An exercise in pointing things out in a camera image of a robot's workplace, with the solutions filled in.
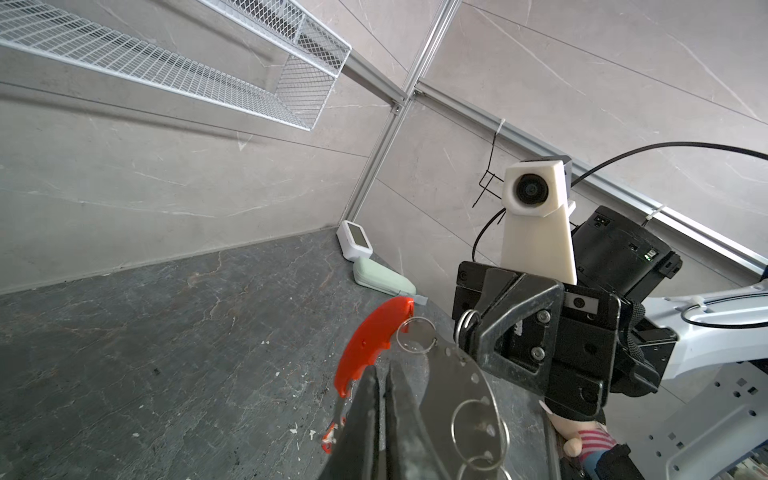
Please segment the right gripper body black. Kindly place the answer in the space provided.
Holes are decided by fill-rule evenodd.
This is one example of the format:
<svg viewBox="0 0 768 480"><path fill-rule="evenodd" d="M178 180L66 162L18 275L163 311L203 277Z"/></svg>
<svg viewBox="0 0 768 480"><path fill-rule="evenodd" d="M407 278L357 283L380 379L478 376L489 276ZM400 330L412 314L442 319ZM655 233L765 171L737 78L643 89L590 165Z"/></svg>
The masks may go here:
<svg viewBox="0 0 768 480"><path fill-rule="evenodd" d="M453 318L454 339L461 348L461 292L477 268L499 268L472 261L457 271ZM657 327L643 306L600 289L564 284L555 353L544 394L555 414L594 420L608 397L619 393L641 397L655 393L678 341L670 328Z"/></svg>

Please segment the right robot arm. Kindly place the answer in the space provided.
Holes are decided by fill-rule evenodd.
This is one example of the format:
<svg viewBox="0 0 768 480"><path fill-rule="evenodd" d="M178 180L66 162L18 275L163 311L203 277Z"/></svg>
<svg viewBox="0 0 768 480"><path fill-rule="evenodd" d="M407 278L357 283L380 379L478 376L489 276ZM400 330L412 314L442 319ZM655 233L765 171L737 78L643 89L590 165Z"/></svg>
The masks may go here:
<svg viewBox="0 0 768 480"><path fill-rule="evenodd" d="M601 207L573 233L578 281L465 261L454 299L459 346L557 414L598 417L701 369L716 377L665 424L631 438L647 479L711 479L767 443L767 284L686 273L680 256Z"/></svg>

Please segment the grey key organizer red handle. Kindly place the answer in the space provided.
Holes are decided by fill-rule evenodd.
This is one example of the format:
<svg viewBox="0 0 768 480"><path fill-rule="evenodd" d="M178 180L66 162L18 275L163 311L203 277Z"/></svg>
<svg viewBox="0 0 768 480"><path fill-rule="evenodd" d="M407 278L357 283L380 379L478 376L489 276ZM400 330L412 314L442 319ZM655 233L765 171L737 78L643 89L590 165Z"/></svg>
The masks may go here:
<svg viewBox="0 0 768 480"><path fill-rule="evenodd" d="M449 479L507 479L504 466L509 430L499 413L491 387L481 369L465 352L448 341L428 318L414 312L410 297L394 297L377 307L357 327L338 362L334 388L338 399L332 421L346 416L363 370L375 366L379 355L392 347L423 358L426 385L416 404ZM385 382L379 380L379 470L384 478Z"/></svg>

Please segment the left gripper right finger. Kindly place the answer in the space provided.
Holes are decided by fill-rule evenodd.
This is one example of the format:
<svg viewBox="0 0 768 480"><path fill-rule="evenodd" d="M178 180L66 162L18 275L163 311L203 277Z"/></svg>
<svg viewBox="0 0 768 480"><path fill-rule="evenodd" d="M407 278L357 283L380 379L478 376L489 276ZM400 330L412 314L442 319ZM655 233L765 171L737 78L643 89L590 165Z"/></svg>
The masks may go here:
<svg viewBox="0 0 768 480"><path fill-rule="evenodd" d="M449 479L398 362L385 382L385 479Z"/></svg>

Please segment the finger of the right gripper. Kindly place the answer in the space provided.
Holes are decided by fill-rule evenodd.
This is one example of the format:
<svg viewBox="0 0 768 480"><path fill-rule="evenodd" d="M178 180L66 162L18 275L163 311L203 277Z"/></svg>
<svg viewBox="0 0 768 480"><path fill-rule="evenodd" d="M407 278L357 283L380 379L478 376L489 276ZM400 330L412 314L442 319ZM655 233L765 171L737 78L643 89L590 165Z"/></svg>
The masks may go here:
<svg viewBox="0 0 768 480"><path fill-rule="evenodd" d="M477 268L461 292L461 349L481 370L534 394L549 384L563 283L503 268Z"/></svg>

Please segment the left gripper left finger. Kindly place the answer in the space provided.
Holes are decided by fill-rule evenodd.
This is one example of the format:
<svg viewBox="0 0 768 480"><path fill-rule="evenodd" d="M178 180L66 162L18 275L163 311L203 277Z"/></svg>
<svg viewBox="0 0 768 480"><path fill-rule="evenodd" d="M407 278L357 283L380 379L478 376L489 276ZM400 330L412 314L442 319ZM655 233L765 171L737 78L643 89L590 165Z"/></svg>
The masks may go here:
<svg viewBox="0 0 768 480"><path fill-rule="evenodd" d="M380 392L375 366L363 370L346 416L322 437L329 455L319 479L376 479L379 470Z"/></svg>

